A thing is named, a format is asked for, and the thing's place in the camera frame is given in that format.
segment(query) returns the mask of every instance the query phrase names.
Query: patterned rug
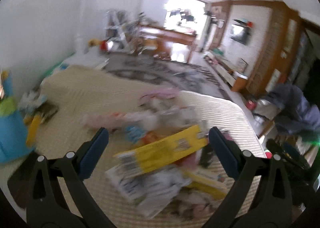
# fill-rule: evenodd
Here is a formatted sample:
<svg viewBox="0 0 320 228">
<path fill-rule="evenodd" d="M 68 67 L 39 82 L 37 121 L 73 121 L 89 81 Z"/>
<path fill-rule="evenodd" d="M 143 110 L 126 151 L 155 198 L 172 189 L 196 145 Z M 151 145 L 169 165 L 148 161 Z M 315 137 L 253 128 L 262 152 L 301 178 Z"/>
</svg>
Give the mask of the patterned rug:
<svg viewBox="0 0 320 228">
<path fill-rule="evenodd" d="M 151 84 L 175 87 L 231 100 L 217 78 L 206 68 L 149 56 L 110 55 L 105 70 L 115 76 Z"/>
</svg>

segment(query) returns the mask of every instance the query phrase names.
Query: floor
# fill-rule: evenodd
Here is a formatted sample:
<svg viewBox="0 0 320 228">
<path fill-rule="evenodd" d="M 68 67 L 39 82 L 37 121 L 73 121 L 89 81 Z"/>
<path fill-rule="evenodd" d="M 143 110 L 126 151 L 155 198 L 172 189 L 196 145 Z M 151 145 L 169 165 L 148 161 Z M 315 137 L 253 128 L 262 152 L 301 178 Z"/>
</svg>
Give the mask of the floor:
<svg viewBox="0 0 320 228">
<path fill-rule="evenodd" d="M 247 117 L 248 122 L 249 122 L 250 125 L 252 126 L 254 132 L 255 132 L 257 135 L 259 135 L 259 134 L 262 132 L 262 130 L 263 130 L 263 125 L 260 124 L 260 123 L 258 123 L 258 122 L 254 119 L 251 111 L 249 111 L 249 110 L 246 108 L 246 106 L 245 106 L 246 100 L 243 98 L 243 96 L 242 96 L 240 93 L 238 93 L 238 92 L 232 92 L 232 91 L 230 90 L 230 87 L 229 87 L 227 84 L 224 83 L 224 81 L 218 76 L 218 74 L 215 72 L 215 70 L 214 70 L 211 66 L 209 66 L 209 65 L 207 64 L 207 62 L 206 62 L 202 57 L 203 57 L 203 55 L 202 55 L 201 53 L 199 53 L 199 52 L 194 52 L 194 53 L 193 53 L 193 56 L 192 56 L 192 59 L 191 59 L 190 62 L 191 62 L 192 64 L 201 65 L 201 66 L 207 68 L 212 74 L 214 74 L 215 76 L 217 76 L 217 79 L 219 80 L 221 86 L 223 86 L 223 88 L 225 89 L 225 91 L 227 92 L 227 94 L 231 97 L 231 100 L 232 100 L 235 104 L 237 104 L 237 105 L 243 110 L 243 112 L 244 112 L 245 116 Z"/>
</svg>

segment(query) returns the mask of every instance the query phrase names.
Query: wall-mounted television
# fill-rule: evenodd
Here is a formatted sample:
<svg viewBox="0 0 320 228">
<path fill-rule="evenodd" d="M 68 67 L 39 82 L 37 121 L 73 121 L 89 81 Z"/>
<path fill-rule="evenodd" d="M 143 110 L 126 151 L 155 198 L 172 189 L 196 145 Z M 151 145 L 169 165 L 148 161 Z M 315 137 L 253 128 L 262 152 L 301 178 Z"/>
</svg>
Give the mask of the wall-mounted television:
<svg viewBox="0 0 320 228">
<path fill-rule="evenodd" d="M 244 25 L 231 25 L 231 39 L 246 45 L 250 36 L 250 27 Z"/>
</svg>

